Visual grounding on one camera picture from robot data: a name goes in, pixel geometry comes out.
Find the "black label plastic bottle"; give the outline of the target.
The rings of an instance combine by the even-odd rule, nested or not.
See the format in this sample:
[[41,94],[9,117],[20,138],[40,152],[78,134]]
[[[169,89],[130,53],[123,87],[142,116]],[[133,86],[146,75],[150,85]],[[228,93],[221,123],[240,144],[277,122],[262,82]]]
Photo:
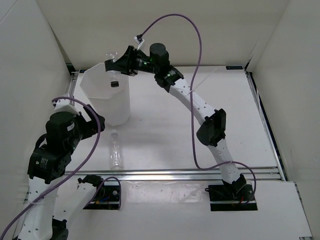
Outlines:
[[111,51],[106,53],[106,60],[104,61],[105,71],[109,78],[110,86],[112,88],[118,88],[120,86],[120,77],[121,73],[119,71],[110,68],[110,64],[113,64],[118,59],[118,53],[115,51]]

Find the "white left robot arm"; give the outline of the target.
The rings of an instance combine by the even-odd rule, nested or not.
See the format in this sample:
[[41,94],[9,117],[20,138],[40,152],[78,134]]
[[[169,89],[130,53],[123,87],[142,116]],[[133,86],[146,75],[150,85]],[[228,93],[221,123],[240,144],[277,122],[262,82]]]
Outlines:
[[19,240],[65,240],[72,218],[92,199],[105,194],[102,178],[88,176],[62,211],[55,211],[59,187],[66,181],[65,172],[80,141],[100,138],[106,126],[125,124],[131,115],[129,79],[116,63],[122,62],[116,52],[88,69],[81,81],[89,103],[82,111],[75,107],[80,101],[71,95],[53,100],[54,112],[45,125],[29,159],[28,206],[17,238]]

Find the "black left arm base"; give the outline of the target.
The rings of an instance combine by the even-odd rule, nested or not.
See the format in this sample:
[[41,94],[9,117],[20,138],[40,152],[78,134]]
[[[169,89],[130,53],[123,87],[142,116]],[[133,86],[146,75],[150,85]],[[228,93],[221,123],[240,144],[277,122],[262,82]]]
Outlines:
[[83,209],[119,211],[122,206],[120,180],[115,176],[105,179],[96,175],[89,175],[89,177],[94,177],[93,186],[96,187],[96,192]]

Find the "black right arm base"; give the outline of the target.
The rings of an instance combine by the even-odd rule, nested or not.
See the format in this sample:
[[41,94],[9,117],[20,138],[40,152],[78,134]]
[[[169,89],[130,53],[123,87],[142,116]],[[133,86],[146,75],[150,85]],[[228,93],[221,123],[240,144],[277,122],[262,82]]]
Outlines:
[[209,195],[211,212],[257,211],[253,186],[247,184],[235,196],[224,185],[209,185],[204,189]]

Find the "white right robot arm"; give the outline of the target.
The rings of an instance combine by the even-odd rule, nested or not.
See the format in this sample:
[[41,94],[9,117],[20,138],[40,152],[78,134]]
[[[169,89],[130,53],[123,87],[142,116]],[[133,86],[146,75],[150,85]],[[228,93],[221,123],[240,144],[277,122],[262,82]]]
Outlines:
[[200,127],[192,131],[192,140],[206,146],[213,155],[222,175],[224,193],[230,200],[238,199],[246,185],[246,179],[238,170],[226,141],[226,112],[215,109],[203,100],[184,79],[183,74],[171,65],[169,53],[162,43],[154,43],[146,55],[134,46],[127,48],[128,72],[134,76],[139,71],[151,73],[157,84],[178,99],[193,114]]

